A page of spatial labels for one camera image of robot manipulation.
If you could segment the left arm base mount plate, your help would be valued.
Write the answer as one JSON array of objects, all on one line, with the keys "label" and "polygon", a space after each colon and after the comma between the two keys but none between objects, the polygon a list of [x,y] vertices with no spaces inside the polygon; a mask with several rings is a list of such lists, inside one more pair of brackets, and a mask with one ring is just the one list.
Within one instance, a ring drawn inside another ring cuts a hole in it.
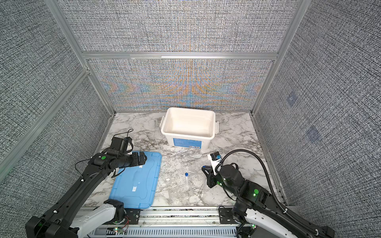
[{"label": "left arm base mount plate", "polygon": [[104,225],[118,225],[124,226],[125,224],[137,225],[140,219],[141,209],[127,209],[125,208],[125,216],[120,222],[109,221]]}]

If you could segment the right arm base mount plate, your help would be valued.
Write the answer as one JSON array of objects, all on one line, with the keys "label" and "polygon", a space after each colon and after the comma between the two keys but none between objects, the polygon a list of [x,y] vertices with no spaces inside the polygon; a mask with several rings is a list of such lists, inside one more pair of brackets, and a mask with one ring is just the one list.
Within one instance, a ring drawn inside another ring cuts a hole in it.
[{"label": "right arm base mount plate", "polygon": [[231,225],[231,224],[239,224],[237,221],[235,221],[233,217],[232,207],[224,207],[219,206],[218,207],[218,216],[220,224],[223,225]]}]

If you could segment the white plastic storage bin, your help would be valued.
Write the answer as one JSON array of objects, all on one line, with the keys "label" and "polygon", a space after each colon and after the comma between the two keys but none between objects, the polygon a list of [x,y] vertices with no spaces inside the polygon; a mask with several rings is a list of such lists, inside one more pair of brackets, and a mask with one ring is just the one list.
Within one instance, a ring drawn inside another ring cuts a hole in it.
[{"label": "white plastic storage bin", "polygon": [[160,129],[170,146],[205,150],[219,133],[219,122],[213,111],[171,107]]}]

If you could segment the blue capped test tube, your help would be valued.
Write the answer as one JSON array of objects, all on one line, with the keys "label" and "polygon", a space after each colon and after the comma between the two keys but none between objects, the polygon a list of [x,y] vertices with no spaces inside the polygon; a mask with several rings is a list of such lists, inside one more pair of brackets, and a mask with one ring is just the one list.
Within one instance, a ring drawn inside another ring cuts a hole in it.
[{"label": "blue capped test tube", "polygon": [[186,185],[186,191],[190,192],[191,187],[190,187],[189,174],[188,173],[185,173],[185,185]]}]

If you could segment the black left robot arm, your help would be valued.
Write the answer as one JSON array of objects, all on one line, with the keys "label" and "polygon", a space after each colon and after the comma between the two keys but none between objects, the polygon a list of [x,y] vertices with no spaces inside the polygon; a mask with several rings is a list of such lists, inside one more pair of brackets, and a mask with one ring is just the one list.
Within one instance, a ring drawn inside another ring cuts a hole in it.
[{"label": "black left robot arm", "polygon": [[80,228],[71,224],[84,202],[96,187],[115,169],[142,166],[147,156],[97,153],[89,159],[83,174],[62,198],[41,217],[33,216],[25,225],[28,238],[77,238]]}]

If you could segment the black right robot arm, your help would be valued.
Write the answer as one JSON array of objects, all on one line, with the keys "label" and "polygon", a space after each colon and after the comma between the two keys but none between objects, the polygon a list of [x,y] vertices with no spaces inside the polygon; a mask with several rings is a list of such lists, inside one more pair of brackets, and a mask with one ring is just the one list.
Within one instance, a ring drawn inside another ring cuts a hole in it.
[{"label": "black right robot arm", "polygon": [[236,222],[257,225],[279,238],[334,238],[335,231],[302,218],[276,202],[276,198],[259,184],[245,179],[237,165],[224,165],[215,172],[203,166],[208,187],[219,186],[236,196],[232,215]]}]

